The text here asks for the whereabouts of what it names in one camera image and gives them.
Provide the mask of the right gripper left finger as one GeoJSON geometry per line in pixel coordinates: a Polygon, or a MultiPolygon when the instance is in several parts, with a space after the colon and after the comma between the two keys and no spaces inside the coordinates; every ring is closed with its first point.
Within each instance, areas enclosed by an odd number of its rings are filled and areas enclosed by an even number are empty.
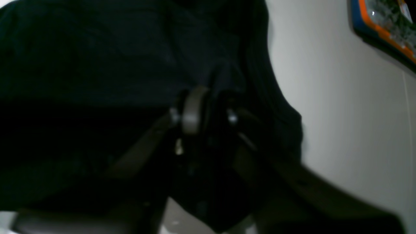
{"type": "Polygon", "coordinates": [[[133,178],[147,161],[162,147],[171,132],[185,136],[197,136],[202,132],[203,113],[209,89],[197,86],[180,95],[178,102],[157,119],[151,128],[107,171],[107,176],[116,179],[133,178]]]}

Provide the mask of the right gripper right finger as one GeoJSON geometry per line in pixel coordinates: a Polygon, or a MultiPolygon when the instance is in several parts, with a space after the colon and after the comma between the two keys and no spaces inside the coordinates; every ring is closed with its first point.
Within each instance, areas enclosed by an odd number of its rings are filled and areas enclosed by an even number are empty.
{"type": "Polygon", "coordinates": [[[226,110],[259,234],[403,234],[395,214],[335,188],[290,157],[244,108],[226,110]]]}

